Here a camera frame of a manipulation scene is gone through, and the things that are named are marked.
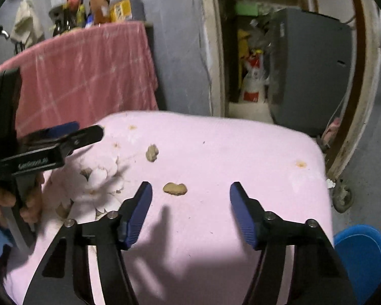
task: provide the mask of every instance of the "metal screw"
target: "metal screw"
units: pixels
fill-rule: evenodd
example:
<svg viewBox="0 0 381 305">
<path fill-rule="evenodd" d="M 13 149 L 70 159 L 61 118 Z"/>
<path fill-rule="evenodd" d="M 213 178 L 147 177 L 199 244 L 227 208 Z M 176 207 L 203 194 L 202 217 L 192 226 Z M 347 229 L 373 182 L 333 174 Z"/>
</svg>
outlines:
<svg viewBox="0 0 381 305">
<path fill-rule="evenodd" d="M 68 219 L 64 222 L 64 226 L 69 228 L 72 227 L 75 224 L 75 221 L 73 219 Z"/>
<path fill-rule="evenodd" d="M 308 224 L 309 227 L 312 227 L 312 228 L 315 228 L 318 226 L 318 223 L 315 219 L 308 219 L 306 223 Z"/>
<path fill-rule="evenodd" d="M 264 214 L 264 218 L 267 219 L 267 220 L 274 220 L 277 218 L 277 215 L 271 211 L 267 211 L 265 212 Z"/>
<path fill-rule="evenodd" d="M 115 219 L 115 218 L 117 218 L 118 215 L 119 215 L 119 213 L 117 211 L 110 211 L 107 214 L 107 218 L 109 218 L 109 219 Z"/>
</svg>

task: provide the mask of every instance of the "blue finger pad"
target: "blue finger pad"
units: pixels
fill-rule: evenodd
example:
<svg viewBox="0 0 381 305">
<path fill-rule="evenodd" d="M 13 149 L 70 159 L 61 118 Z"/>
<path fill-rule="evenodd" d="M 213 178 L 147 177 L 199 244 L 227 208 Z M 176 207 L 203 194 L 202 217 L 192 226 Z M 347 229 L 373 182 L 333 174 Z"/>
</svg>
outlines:
<svg viewBox="0 0 381 305">
<path fill-rule="evenodd" d="M 232 184 L 230 187 L 230 202 L 232 204 L 234 214 L 237 222 L 239 223 L 244 240 L 247 244 L 250 244 L 253 248 L 255 248 L 258 245 L 256 229 L 253 218 L 248 212 L 242 196 L 243 195 L 240 193 L 236 185 Z"/>
<path fill-rule="evenodd" d="M 79 123 L 77 121 L 72 121 L 70 123 L 49 128 L 47 136 L 51 139 L 58 139 L 62 136 L 77 132 L 78 130 Z"/>
<path fill-rule="evenodd" d="M 144 224 L 145 217 L 149 206 L 152 201 L 152 186 L 150 184 L 144 189 L 141 199 L 138 201 L 136 208 L 133 211 L 131 219 L 127 224 L 127 237 L 125 244 L 127 248 L 130 248 L 138 240 L 138 236 L 141 232 L 142 224 Z"/>
</svg>

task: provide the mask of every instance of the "yellow label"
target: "yellow label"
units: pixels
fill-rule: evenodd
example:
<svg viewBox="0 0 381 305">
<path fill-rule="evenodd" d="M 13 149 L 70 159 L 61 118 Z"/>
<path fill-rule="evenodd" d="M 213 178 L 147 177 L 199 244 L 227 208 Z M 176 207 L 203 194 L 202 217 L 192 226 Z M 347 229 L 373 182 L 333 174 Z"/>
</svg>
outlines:
<svg viewBox="0 0 381 305">
<path fill-rule="evenodd" d="M 130 20 L 132 18 L 130 0 L 121 0 L 110 8 L 110 19 L 112 23 Z"/>
</svg>

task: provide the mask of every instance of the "red label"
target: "red label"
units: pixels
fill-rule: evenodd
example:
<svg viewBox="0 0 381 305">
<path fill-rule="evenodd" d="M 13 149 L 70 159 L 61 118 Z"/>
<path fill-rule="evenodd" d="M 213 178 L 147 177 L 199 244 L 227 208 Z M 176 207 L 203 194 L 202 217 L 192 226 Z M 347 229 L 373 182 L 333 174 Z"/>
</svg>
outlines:
<svg viewBox="0 0 381 305">
<path fill-rule="evenodd" d="M 259 93 L 249 93 L 249 92 L 244 92 L 244 100 L 245 101 L 250 101 L 250 102 L 258 102 L 258 95 Z"/>
</svg>

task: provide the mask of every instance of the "table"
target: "table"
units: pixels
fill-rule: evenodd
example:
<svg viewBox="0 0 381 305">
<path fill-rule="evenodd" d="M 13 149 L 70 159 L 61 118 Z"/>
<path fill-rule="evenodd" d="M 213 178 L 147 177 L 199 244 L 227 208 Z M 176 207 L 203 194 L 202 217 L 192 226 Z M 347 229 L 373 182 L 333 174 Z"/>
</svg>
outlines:
<svg viewBox="0 0 381 305">
<path fill-rule="evenodd" d="M 9 261 L 6 289 L 17 304 L 62 225 L 55 213 L 60 203 L 67 206 L 73 199 L 69 218 L 93 221 L 117 210 L 142 181 L 152 184 L 153 201 L 138 242 L 124 253 L 141 305 L 243 302 L 259 253 L 243 241 L 236 225 L 229 198 L 234 181 L 285 220 L 318 220 L 332 242 L 323 155 L 307 135 L 255 121 L 164 112 L 118 113 L 99 124 L 105 130 L 100 143 L 46 174 L 35 251 L 27 261 L 14 251 Z M 151 144 L 160 152 L 154 163 L 145 158 Z M 86 168 L 96 176 L 90 184 L 80 174 Z M 164 193 L 168 182 L 184 183 L 188 193 Z M 287 301 L 292 251 L 279 304 Z M 96 249 L 89 253 L 94 300 L 100 305 Z"/>
</svg>

